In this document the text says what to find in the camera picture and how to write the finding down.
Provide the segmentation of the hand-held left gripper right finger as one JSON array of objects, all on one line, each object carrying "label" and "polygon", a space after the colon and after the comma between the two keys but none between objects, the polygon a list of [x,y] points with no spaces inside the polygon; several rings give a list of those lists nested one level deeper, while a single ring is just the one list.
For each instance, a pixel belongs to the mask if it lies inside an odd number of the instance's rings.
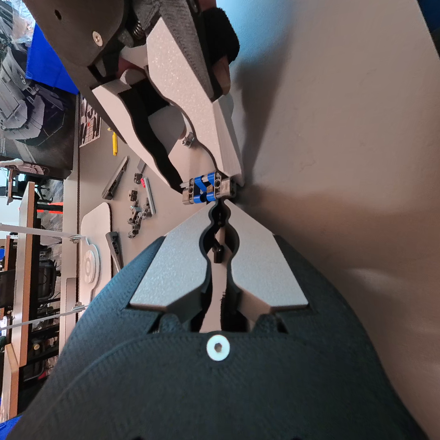
[{"label": "hand-held left gripper right finger", "polygon": [[279,311],[303,309],[309,302],[274,234],[231,201],[227,212],[225,244],[231,251],[227,264],[224,310],[248,320]]}]

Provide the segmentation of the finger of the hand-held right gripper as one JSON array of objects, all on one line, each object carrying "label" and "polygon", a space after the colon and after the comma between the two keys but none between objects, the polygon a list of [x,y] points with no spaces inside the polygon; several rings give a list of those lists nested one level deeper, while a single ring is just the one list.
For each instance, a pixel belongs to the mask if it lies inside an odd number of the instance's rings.
[{"label": "finger of the hand-held right gripper", "polygon": [[179,108],[216,169],[244,185],[242,155],[232,121],[230,94],[211,101],[178,43],[159,18],[147,37],[148,74],[165,100]]},{"label": "finger of the hand-held right gripper", "polygon": [[184,117],[157,91],[146,70],[130,67],[91,92],[109,117],[108,125],[131,150],[168,187],[181,189],[183,180],[169,156],[182,140]]}]

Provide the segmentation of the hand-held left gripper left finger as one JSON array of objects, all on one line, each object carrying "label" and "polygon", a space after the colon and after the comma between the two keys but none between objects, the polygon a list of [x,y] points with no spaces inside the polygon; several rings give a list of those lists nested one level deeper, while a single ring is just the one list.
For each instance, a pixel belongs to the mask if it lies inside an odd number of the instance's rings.
[{"label": "hand-held left gripper left finger", "polygon": [[221,201],[210,202],[165,237],[130,300],[130,306],[203,323],[212,301],[208,252],[225,225]]}]

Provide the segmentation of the blue and grey lego assembly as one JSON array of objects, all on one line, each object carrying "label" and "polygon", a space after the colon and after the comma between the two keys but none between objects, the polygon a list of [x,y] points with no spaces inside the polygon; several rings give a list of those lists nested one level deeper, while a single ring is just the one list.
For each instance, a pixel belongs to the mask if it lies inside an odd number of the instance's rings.
[{"label": "blue and grey lego assembly", "polygon": [[197,186],[181,188],[184,205],[202,204],[222,199],[232,199],[237,194],[237,184],[232,177],[226,177],[221,172],[216,172],[215,186],[208,186],[207,192],[203,192]]}]

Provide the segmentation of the lego sticker sheet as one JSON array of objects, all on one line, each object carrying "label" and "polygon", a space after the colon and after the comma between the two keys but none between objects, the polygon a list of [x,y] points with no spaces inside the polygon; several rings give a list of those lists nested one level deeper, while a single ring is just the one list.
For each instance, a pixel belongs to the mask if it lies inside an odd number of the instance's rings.
[{"label": "lego sticker sheet", "polygon": [[97,140],[101,133],[102,119],[87,102],[84,96],[79,95],[79,147]]}]

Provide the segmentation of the pointed dark grey lego panel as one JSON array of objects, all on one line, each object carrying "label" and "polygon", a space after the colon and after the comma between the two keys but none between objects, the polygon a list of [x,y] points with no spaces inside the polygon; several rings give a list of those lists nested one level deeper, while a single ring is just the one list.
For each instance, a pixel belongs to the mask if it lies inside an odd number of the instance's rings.
[{"label": "pointed dark grey lego panel", "polygon": [[106,239],[115,268],[117,272],[120,272],[124,267],[124,261],[119,233],[114,231],[108,232]]}]

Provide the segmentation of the long dark grey lego panel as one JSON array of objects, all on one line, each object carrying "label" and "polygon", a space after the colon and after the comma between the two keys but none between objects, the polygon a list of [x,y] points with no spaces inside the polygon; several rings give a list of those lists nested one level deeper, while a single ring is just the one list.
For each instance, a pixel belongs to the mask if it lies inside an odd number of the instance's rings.
[{"label": "long dark grey lego panel", "polygon": [[102,192],[103,200],[112,200],[116,195],[121,179],[127,169],[129,159],[129,156],[125,156],[113,173],[112,177],[109,179],[107,185]]}]

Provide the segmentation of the dark printed lego box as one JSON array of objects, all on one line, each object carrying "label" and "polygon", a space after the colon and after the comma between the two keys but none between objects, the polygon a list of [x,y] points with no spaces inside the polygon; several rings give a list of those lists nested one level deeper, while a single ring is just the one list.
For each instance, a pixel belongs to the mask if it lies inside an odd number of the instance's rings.
[{"label": "dark printed lego box", "polygon": [[1,166],[64,180],[74,166],[77,95],[26,78],[35,24],[23,1],[0,2]]}]

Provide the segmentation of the blue storage bin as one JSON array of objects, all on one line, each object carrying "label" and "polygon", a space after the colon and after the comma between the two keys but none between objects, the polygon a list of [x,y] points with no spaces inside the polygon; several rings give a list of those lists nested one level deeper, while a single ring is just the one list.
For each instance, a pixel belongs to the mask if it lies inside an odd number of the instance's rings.
[{"label": "blue storage bin", "polygon": [[37,24],[35,24],[31,46],[27,52],[25,76],[29,80],[73,95],[79,93],[60,58]]}]

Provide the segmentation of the pile of dark grey connectors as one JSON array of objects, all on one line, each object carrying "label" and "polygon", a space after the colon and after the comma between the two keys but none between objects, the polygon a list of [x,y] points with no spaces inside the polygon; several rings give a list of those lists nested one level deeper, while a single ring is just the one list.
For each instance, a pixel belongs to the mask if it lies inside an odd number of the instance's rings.
[{"label": "pile of dark grey connectors", "polygon": [[139,234],[142,221],[151,218],[152,212],[148,201],[143,206],[139,206],[139,203],[135,202],[130,208],[131,217],[128,224],[131,226],[131,231],[128,233],[128,238],[133,239]]}]

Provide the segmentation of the round white disc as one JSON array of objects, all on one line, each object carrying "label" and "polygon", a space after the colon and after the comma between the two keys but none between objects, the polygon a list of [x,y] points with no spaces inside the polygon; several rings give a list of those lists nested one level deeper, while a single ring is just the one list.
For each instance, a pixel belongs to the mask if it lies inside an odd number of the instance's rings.
[{"label": "round white disc", "polygon": [[100,274],[100,259],[96,246],[91,245],[82,259],[84,270],[83,280],[86,284],[95,286]]}]

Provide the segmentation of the dark storage shelf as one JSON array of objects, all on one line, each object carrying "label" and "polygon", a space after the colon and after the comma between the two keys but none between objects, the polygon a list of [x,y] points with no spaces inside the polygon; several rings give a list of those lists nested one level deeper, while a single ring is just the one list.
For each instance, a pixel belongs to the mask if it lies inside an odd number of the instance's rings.
[{"label": "dark storage shelf", "polygon": [[[30,284],[30,312],[28,320],[54,316],[60,312],[61,303],[61,254],[55,251],[61,250],[61,240],[54,238],[54,244],[43,244],[52,237],[34,236],[32,243],[32,261],[36,261],[38,250],[38,277],[35,278],[35,270],[32,269]],[[7,316],[9,325],[13,325],[13,303],[16,293],[15,275],[18,263],[18,235],[13,240],[12,250],[15,252],[11,262],[8,261],[7,271],[1,272],[1,311]],[[21,368],[19,387],[27,390],[35,388],[48,376],[47,360],[58,355],[59,351],[59,319],[50,318],[29,324],[27,338],[27,364]]]}]

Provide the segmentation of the blue cloth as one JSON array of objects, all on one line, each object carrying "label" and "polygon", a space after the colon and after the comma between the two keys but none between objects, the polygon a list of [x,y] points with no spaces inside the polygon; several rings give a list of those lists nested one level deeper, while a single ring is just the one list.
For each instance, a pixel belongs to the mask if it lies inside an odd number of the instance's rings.
[{"label": "blue cloth", "polygon": [[12,431],[14,426],[18,423],[22,415],[17,415],[14,418],[11,418],[5,422],[1,422],[0,424],[0,439],[5,440],[9,433]]}]

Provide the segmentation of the blue padded object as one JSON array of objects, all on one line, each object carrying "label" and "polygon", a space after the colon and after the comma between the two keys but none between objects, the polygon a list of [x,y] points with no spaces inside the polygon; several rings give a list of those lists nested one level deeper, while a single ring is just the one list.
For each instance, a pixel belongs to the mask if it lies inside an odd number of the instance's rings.
[{"label": "blue padded object", "polygon": [[418,0],[417,2],[426,21],[437,53],[440,54],[440,1]]}]

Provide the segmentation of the grey metal post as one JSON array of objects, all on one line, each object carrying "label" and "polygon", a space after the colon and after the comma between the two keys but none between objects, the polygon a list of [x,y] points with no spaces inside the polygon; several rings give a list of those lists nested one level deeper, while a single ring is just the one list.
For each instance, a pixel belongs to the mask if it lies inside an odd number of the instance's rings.
[{"label": "grey metal post", "polygon": [[77,322],[77,313],[73,312],[78,301],[78,278],[62,278],[60,293],[60,318],[58,335],[58,353],[61,354],[67,339]]}]

